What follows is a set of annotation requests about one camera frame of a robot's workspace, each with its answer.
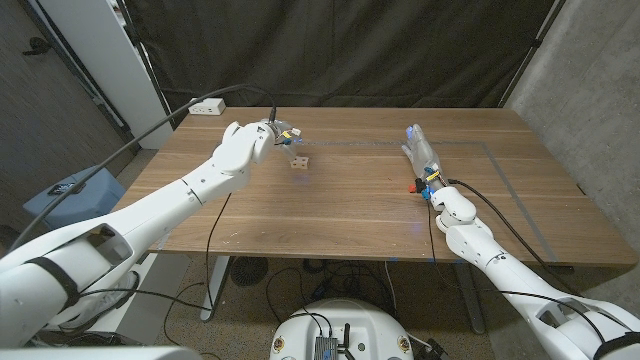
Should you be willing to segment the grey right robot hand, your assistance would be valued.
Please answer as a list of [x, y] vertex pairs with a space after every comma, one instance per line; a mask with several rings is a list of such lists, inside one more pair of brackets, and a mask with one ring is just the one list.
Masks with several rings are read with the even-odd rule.
[[409, 126], [406, 135], [407, 141], [402, 145], [402, 150], [408, 157], [416, 177], [427, 180], [441, 169], [439, 156], [418, 124]]

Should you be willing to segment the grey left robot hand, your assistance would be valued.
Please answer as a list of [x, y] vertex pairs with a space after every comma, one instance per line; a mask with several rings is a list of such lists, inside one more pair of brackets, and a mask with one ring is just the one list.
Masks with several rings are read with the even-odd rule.
[[261, 122], [273, 131], [275, 148], [281, 150], [290, 162], [294, 161], [297, 156], [297, 145], [302, 142], [301, 130], [286, 121], [262, 119]]

